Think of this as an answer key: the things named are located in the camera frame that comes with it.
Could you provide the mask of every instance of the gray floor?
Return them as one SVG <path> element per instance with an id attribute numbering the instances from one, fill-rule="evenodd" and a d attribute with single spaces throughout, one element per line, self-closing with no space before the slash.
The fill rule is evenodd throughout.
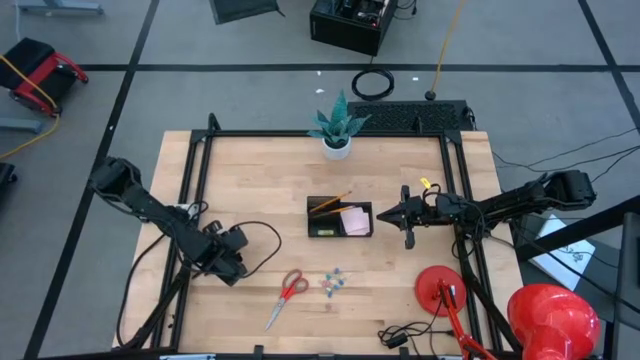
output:
<path id="1" fill-rule="evenodd" d="M 23 14 L 24 36 L 51 43 L 81 64 L 127 64 L 150 0 L 102 0 L 104 17 Z M 208 0 L 160 0 L 141 64 L 368 63 L 369 57 L 309 40 L 311 0 L 281 0 L 282 11 L 216 26 Z M 619 64 L 640 64 L 634 0 L 589 4 Z M 455 1 L 419 1 L 418 16 L 394 21 L 374 63 L 435 63 Z M 0 0 L 0 49 L 15 42 L 9 0 Z M 604 65 L 577 1 L 470 1 L 451 40 L 450 64 Z M 142 171 L 149 185 L 166 130 L 205 126 L 215 112 L 225 129 L 305 129 L 314 109 L 329 109 L 355 72 L 136 72 L 111 144 Z M 433 73 L 394 71 L 387 100 L 421 100 Z M 59 131 L 11 157 L 21 181 L 0 210 L 0 359 L 24 354 L 114 101 L 123 72 L 91 72 L 64 101 Z M 640 74 L 625 73 L 640 96 Z M 374 91 L 382 81 L 363 78 Z M 527 163 L 634 127 L 609 73 L 445 72 L 439 99 L 466 99 L 493 149 Z M 0 97 L 0 116 L 46 118 Z M 0 132 L 0 152 L 30 138 Z M 624 149 L 639 142 L 632 132 L 541 168 L 553 168 Z M 580 167 L 592 176 L 612 159 Z M 598 200 L 589 215 L 638 193 L 638 153 L 595 183 Z M 501 168 L 503 188 L 535 177 Z M 139 224 L 93 201 L 41 355 L 107 350 Z M 619 246 L 616 231 L 597 240 Z M 637 334 L 628 332 L 632 340 Z M 629 354 L 638 351 L 630 341 Z"/>

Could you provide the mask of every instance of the computer case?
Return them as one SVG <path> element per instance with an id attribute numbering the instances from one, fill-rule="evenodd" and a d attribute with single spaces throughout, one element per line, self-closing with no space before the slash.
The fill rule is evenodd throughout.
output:
<path id="1" fill-rule="evenodd" d="M 377 27 L 341 16 L 340 8 L 344 1 L 349 0 L 316 1 L 309 16 L 311 39 L 377 56 L 398 0 L 389 0 Z"/>

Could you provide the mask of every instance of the red desk lamp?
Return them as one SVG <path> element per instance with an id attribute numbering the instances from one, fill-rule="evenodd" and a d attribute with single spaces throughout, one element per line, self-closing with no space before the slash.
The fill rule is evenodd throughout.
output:
<path id="1" fill-rule="evenodd" d="M 446 266 L 429 267 L 418 276 L 415 292 L 427 312 L 449 317 L 464 359 L 496 360 L 464 332 L 458 320 L 467 293 L 460 275 Z M 559 286 L 535 284 L 519 289 L 509 299 L 507 313 L 511 329 L 524 346 L 523 360 L 582 359 L 600 336 L 596 312 Z"/>

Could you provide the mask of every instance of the succulent plant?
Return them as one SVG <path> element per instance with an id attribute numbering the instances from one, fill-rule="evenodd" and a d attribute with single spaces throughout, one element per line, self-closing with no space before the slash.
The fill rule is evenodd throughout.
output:
<path id="1" fill-rule="evenodd" d="M 320 126 L 322 130 L 311 130 L 307 135 L 324 139 L 327 146 L 340 149 L 344 147 L 349 138 L 362 129 L 365 121 L 369 119 L 371 115 L 367 115 L 363 118 L 352 118 L 347 114 L 347 100 L 344 97 L 344 91 L 340 91 L 340 95 L 336 100 L 336 104 L 333 106 L 331 112 L 331 120 L 318 110 L 318 113 L 313 118 L 313 122 Z"/>

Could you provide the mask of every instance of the black floor stripe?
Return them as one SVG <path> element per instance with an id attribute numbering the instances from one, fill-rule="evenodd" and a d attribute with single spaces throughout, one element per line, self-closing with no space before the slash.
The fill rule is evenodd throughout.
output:
<path id="1" fill-rule="evenodd" d="M 86 71 L 125 71 L 126 65 L 86 64 Z M 435 71 L 436 64 L 139 64 L 136 71 L 157 72 L 256 72 L 256 71 L 361 71 L 380 67 L 390 71 Z M 609 65 L 529 65 L 529 64 L 445 64 L 444 72 L 520 72 L 592 73 L 608 72 Z M 627 65 L 624 71 L 640 72 L 640 65 Z"/>
<path id="2" fill-rule="evenodd" d="M 100 146 L 98 147 L 96 157 L 93 161 L 92 171 L 97 167 L 98 164 L 100 164 L 100 162 L 105 158 L 109 151 L 109 146 L 111 145 L 113 134 L 118 125 L 118 120 L 120 120 L 122 108 L 127 99 L 129 88 L 131 87 L 131 81 L 133 80 L 133 76 L 135 74 L 135 66 L 140 61 L 140 55 L 142 54 L 142 49 L 147 40 L 147 36 L 149 35 L 149 29 L 151 28 L 151 23 L 153 22 L 156 10 L 158 9 L 158 3 L 159 0 L 151 0 L 151 3 L 149 4 L 147 15 L 144 18 L 142 29 L 140 30 L 140 34 L 138 35 L 138 40 L 136 41 L 133 54 L 131 55 L 129 65 L 126 69 L 127 72 L 122 81 L 122 85 L 120 86 L 120 91 L 118 92 L 113 110 L 111 111 L 111 115 L 109 116 L 109 122 L 107 123 L 104 135 L 102 136 L 102 141 L 100 141 Z M 71 229 L 69 230 L 67 240 L 62 249 L 62 255 L 60 256 L 60 260 L 58 261 L 58 265 L 56 266 L 55 273 L 53 274 L 53 279 L 51 280 L 51 284 L 49 285 L 49 290 L 47 291 L 42 309 L 40 310 L 40 314 L 38 315 L 38 320 L 36 321 L 35 328 L 33 329 L 33 333 L 31 334 L 31 338 L 29 339 L 29 344 L 27 345 L 27 349 L 24 354 L 25 359 L 36 359 L 38 357 L 38 354 L 40 353 L 42 343 L 44 342 L 49 324 L 51 323 L 51 317 L 53 316 L 55 307 L 60 297 L 60 293 L 62 292 L 64 280 L 67 276 L 67 272 L 69 271 L 69 266 L 71 265 L 73 254 L 78 245 L 80 233 L 82 232 L 82 227 L 84 226 L 84 222 L 87 218 L 87 213 L 89 211 L 89 207 L 91 206 L 92 199 L 93 192 L 89 190 L 88 187 L 85 187 L 85 190 L 82 193 L 82 198 L 80 199 L 80 204 L 73 218 L 73 223 L 71 224 Z"/>
<path id="3" fill-rule="evenodd" d="M 627 82 L 624 80 L 624 76 L 622 76 L 622 73 L 620 72 L 620 67 L 618 67 L 616 60 L 613 57 L 613 53 L 611 52 L 611 49 L 609 49 L 609 45 L 607 45 L 604 35 L 602 35 L 602 31 L 600 31 L 600 27 L 598 26 L 596 18 L 593 16 L 593 12 L 591 12 L 589 4 L 586 0 L 578 0 L 578 3 L 580 4 L 580 8 L 582 9 L 582 13 L 587 20 L 587 23 L 589 24 L 589 28 L 591 28 L 593 37 L 596 39 L 596 43 L 602 52 L 604 60 L 607 62 L 607 65 L 611 67 L 611 75 L 613 76 L 613 80 L 618 87 L 620 96 L 622 96 L 622 100 L 627 107 L 627 111 L 629 111 L 629 115 L 631 116 L 633 123 L 638 128 L 638 132 L 640 132 L 640 111 L 638 111 L 638 105 L 633 98 L 633 94 L 629 90 L 629 86 L 627 86 Z"/>

